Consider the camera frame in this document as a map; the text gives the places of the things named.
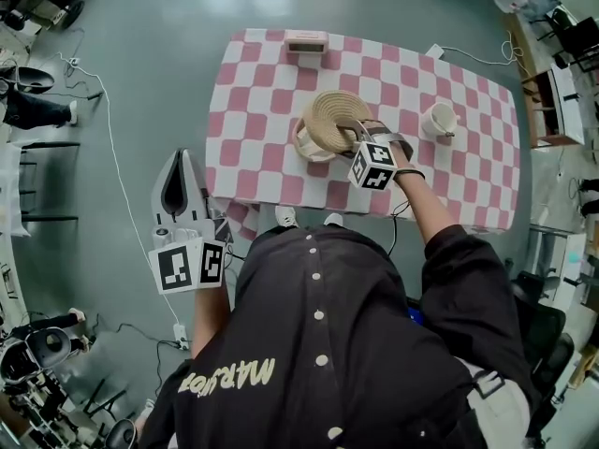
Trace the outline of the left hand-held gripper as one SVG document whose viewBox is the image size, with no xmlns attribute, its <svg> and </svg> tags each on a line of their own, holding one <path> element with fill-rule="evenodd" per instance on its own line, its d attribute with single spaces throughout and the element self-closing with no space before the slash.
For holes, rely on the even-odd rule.
<svg viewBox="0 0 599 449">
<path fill-rule="evenodd" d="M 153 188 L 154 249 L 148 252 L 160 294 L 221 286 L 226 245 L 232 241 L 226 215 L 207 210 L 207 190 L 192 153 L 176 150 Z"/>
</svg>

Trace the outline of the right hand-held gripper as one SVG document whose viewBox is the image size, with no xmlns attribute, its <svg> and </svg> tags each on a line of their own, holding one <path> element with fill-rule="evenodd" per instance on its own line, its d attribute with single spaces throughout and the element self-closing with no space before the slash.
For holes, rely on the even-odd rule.
<svg viewBox="0 0 599 449">
<path fill-rule="evenodd" d="M 341 119 L 341 129 L 355 134 L 354 139 L 327 142 L 328 152 L 352 159 L 348 179 L 359 189 L 386 190 L 399 166 L 392 147 L 399 146 L 410 161 L 413 148 L 400 134 L 391 132 L 376 120 Z"/>
</svg>

